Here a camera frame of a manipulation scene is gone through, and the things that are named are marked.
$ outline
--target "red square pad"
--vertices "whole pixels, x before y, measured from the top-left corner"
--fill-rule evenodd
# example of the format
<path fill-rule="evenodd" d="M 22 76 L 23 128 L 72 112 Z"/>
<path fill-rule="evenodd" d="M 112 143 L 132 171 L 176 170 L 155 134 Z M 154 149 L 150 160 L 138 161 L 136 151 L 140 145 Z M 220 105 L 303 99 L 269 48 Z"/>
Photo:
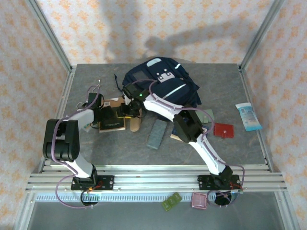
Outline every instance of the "red square pad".
<path fill-rule="evenodd" d="M 235 128 L 230 124 L 215 123 L 213 134 L 222 138 L 234 138 Z"/>

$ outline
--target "blue package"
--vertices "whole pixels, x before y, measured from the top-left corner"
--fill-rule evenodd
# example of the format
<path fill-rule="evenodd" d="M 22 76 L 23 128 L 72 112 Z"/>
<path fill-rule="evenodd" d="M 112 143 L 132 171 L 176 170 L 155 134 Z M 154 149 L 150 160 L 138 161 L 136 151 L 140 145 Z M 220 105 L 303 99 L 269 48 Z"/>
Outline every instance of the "blue package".
<path fill-rule="evenodd" d="M 236 104 L 236 108 L 239 110 L 244 128 L 246 131 L 254 131 L 258 129 L 262 129 L 253 108 L 251 107 L 251 103 L 241 103 Z"/>

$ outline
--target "orange floral pattern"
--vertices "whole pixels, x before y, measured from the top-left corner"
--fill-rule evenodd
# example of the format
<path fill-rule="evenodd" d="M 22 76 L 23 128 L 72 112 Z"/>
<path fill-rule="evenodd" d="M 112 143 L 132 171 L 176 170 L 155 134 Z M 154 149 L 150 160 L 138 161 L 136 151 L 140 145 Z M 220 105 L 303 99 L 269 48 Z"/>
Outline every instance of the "orange floral pattern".
<path fill-rule="evenodd" d="M 302 230 L 307 229 L 305 5 L 302 0 L 284 3 L 247 68 L 255 110 L 273 161 L 285 175 Z"/>
<path fill-rule="evenodd" d="M 76 65 L 129 63 L 156 55 L 239 63 L 273 0 L 38 2 Z"/>
<path fill-rule="evenodd" d="M 11 229 L 67 73 L 26 1 L 0 1 L 0 14 L 0 228 Z"/>

